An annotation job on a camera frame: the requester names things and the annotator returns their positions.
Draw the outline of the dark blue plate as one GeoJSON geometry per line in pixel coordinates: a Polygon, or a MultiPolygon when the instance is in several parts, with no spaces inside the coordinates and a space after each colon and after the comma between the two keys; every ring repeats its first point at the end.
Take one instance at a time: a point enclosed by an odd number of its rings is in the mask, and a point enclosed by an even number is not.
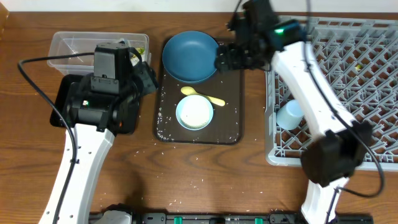
{"type": "Polygon", "coordinates": [[[171,37],[162,52],[165,70],[184,83],[200,83],[215,72],[218,43],[212,36],[195,30],[171,37]]]}

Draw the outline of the light blue rice bowl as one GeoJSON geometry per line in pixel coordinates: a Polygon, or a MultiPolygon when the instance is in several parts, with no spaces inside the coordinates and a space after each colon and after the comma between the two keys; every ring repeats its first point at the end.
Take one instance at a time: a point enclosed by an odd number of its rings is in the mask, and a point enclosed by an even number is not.
{"type": "Polygon", "coordinates": [[[214,115],[213,106],[204,96],[186,96],[177,104],[175,115],[185,129],[198,131],[207,127],[214,115]]]}

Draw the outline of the light blue plastic cup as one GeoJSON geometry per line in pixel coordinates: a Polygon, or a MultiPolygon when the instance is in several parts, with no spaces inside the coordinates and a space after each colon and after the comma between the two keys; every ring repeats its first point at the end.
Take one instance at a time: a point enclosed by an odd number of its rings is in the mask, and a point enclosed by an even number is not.
{"type": "Polygon", "coordinates": [[[297,128],[304,117],[299,102],[290,100],[277,112],[276,123],[282,129],[293,130],[297,128]]]}

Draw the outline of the white tissue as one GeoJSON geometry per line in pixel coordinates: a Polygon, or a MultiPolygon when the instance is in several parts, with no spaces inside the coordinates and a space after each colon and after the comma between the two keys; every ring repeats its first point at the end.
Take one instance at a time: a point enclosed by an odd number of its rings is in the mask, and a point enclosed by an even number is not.
{"type": "Polygon", "coordinates": [[[116,42],[117,42],[117,43],[120,43],[120,44],[124,44],[124,45],[126,45],[126,46],[128,46],[128,47],[131,46],[130,43],[129,43],[129,41],[126,40],[126,39],[124,39],[124,38],[120,38],[120,39],[117,40],[116,42]]]}

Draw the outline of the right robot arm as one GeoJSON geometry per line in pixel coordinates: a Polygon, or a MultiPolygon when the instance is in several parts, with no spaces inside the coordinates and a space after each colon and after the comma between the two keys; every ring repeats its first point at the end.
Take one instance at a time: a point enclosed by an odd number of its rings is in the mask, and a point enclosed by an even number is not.
{"type": "Polygon", "coordinates": [[[372,127],[341,104],[319,68],[305,29],[295,19],[281,22],[269,1],[240,2],[227,23],[234,42],[218,48],[221,71],[268,65],[298,101],[312,136],[300,157],[308,177],[301,214],[307,223],[335,223],[335,208],[368,152],[372,127]]]}

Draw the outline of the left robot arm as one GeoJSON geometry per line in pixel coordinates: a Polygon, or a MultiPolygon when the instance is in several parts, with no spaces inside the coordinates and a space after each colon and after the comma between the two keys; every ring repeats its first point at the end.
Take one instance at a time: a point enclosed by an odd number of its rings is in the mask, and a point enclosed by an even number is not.
{"type": "Polygon", "coordinates": [[[52,126],[65,149],[41,223],[88,223],[103,162],[118,134],[136,128],[140,99],[158,88],[155,71],[125,44],[98,44],[94,71],[62,78],[52,126]]]}

